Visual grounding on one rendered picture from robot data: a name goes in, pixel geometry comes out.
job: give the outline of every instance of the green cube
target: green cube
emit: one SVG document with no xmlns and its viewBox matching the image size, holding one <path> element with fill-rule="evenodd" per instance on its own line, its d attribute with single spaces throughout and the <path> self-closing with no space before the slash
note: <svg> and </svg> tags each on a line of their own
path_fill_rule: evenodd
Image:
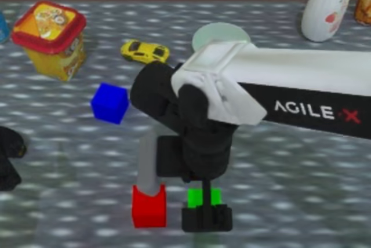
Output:
<svg viewBox="0 0 371 248">
<path fill-rule="evenodd" d="M 190 188 L 187 194 L 188 208 L 194 209 L 197 206 L 202 206 L 202 188 Z M 211 189 L 211 204 L 212 206 L 221 204 L 221 189 Z"/>
</svg>

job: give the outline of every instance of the red x letter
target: red x letter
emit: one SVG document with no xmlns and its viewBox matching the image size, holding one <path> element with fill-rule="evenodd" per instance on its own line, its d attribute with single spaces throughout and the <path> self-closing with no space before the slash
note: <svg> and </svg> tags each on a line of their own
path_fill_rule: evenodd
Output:
<svg viewBox="0 0 371 248">
<path fill-rule="evenodd" d="M 343 109 L 343 112 L 347 116 L 346 119 L 345 119 L 346 122 L 354 121 L 357 124 L 360 124 L 361 123 L 361 121 L 357 117 L 358 116 L 358 111 L 349 112 L 349 110 Z"/>
</svg>

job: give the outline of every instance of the car windshield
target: car windshield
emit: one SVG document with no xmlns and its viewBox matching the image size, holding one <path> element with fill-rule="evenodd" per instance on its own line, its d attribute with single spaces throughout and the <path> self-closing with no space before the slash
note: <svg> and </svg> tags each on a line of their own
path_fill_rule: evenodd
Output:
<svg viewBox="0 0 371 248">
<path fill-rule="evenodd" d="M 139 41 L 134 41 L 132 44 L 130 44 L 129 51 L 130 52 L 136 51 L 136 50 L 139 49 L 139 46 L 140 46 L 140 42 Z"/>
<path fill-rule="evenodd" d="M 165 52 L 163 51 L 163 49 L 156 48 L 156 49 L 153 51 L 153 54 L 155 54 L 156 56 L 162 57 L 162 56 L 165 54 Z"/>
</svg>

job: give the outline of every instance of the patterned tablecloth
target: patterned tablecloth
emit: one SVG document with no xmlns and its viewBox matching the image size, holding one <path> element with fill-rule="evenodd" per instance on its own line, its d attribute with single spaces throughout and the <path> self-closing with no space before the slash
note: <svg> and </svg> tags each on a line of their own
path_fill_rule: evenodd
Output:
<svg viewBox="0 0 371 248">
<path fill-rule="evenodd" d="M 14 22 L 30 5 L 0 9 Z M 354 22 L 353 6 L 333 39 L 311 43 L 297 31 L 300 3 L 66 5 L 88 19 L 89 56 L 69 83 L 38 75 L 20 47 L 0 45 L 0 123 L 29 142 L 27 156 L 13 161 L 24 182 L 0 194 L 1 248 L 371 247 L 371 142 L 271 123 L 241 127 L 215 183 L 234 210 L 232 232 L 185 234 L 179 180 L 168 181 L 168 227 L 135 230 L 138 137 L 154 121 L 130 108 L 115 126 L 95 120 L 89 105 L 100 82 L 130 88 L 142 65 L 119 55 L 129 38 L 170 47 L 171 65 L 191 55 L 193 33 L 214 21 L 241 26 L 260 47 L 371 50 L 371 30 Z"/>
</svg>

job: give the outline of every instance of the yellow toy car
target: yellow toy car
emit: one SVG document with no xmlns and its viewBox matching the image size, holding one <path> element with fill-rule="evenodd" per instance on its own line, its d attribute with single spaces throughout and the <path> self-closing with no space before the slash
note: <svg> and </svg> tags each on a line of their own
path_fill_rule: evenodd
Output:
<svg viewBox="0 0 371 248">
<path fill-rule="evenodd" d="M 170 50 L 156 43 L 141 42 L 133 39 L 121 46 L 121 55 L 128 61 L 139 61 L 144 64 L 149 64 L 153 61 L 165 63 L 170 56 Z"/>
</svg>

